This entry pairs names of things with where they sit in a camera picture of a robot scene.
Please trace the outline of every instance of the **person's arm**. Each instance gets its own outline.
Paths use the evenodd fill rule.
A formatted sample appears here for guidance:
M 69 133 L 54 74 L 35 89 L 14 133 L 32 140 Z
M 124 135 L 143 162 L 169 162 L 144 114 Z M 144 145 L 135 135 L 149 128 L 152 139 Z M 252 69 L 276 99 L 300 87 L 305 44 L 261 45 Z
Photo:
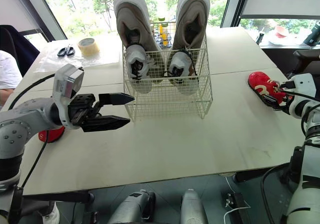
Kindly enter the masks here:
M 0 50 L 0 109 L 15 90 L 22 76 L 15 58 Z
M 9 98 L 9 95 L 12 94 L 14 89 L 1 89 L 0 90 L 0 105 L 5 105 L 5 102 Z

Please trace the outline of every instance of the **packing tape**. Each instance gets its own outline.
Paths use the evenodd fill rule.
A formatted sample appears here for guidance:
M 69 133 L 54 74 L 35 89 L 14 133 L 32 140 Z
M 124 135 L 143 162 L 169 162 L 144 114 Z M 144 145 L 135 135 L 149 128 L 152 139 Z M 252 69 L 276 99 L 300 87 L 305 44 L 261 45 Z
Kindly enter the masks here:
M 99 52 L 99 47 L 93 38 L 86 38 L 80 40 L 78 47 L 81 50 L 83 56 L 95 55 Z

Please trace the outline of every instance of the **white sneaker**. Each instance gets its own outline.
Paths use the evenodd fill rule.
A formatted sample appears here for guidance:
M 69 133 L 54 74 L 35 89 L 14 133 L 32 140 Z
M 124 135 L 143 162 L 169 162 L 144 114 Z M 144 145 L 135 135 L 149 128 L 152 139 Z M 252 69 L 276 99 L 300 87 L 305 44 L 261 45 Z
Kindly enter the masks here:
M 192 95 L 199 89 L 199 80 L 196 77 L 195 66 L 191 55 L 187 51 L 178 51 L 173 55 L 168 72 L 169 77 L 193 76 L 170 80 L 181 94 Z
M 173 50 L 189 50 L 201 48 L 205 37 L 207 21 L 210 11 L 210 0 L 179 0 L 176 10 L 176 30 L 173 41 Z M 196 76 L 195 64 L 198 51 L 194 56 L 185 52 L 172 52 L 167 61 L 168 76 Z M 184 81 L 171 81 L 184 95 L 191 95 L 199 88 L 198 78 L 189 78 Z
M 53 210 L 49 215 L 42 216 L 43 224 L 59 224 L 60 214 L 56 203 L 54 204 Z
M 173 50 L 199 49 L 204 39 L 210 0 L 179 0 Z
M 114 0 L 113 7 L 117 20 L 116 28 L 126 48 L 139 44 L 145 51 L 161 50 L 151 31 L 145 0 Z M 148 75 L 151 78 L 164 77 L 165 63 L 161 53 L 150 54 L 149 58 L 155 60 L 155 63 L 152 68 L 149 68 Z
M 152 80 L 148 73 L 149 64 L 145 50 L 140 45 L 131 45 L 127 47 L 125 57 L 132 87 L 140 93 L 149 93 L 152 89 Z

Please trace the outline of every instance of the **bottle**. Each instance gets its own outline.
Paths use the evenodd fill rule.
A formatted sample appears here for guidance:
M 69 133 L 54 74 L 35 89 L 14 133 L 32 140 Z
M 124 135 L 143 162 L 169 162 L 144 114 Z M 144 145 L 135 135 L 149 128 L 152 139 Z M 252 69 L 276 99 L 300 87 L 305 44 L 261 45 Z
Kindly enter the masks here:
M 166 19 L 165 18 L 158 18 L 158 20 L 160 22 L 163 22 Z M 162 48 L 166 48 L 168 46 L 168 31 L 167 31 L 167 27 L 168 27 L 167 23 L 160 23 L 159 24 L 159 35 L 160 35 L 160 38 L 162 39 L 162 44 L 163 44 Z
M 304 40 L 304 43 L 309 46 L 316 46 L 320 41 L 320 22 L 317 22 L 312 33 Z

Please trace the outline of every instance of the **black scissors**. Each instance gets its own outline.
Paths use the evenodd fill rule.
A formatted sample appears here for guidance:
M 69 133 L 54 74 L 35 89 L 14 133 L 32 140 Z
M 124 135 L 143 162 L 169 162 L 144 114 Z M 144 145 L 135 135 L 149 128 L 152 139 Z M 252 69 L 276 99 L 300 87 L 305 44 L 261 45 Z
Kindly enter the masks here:
M 59 57 L 64 57 L 65 55 L 67 56 L 73 56 L 75 55 L 75 49 L 68 45 L 67 47 L 64 47 L 59 50 L 58 54 Z

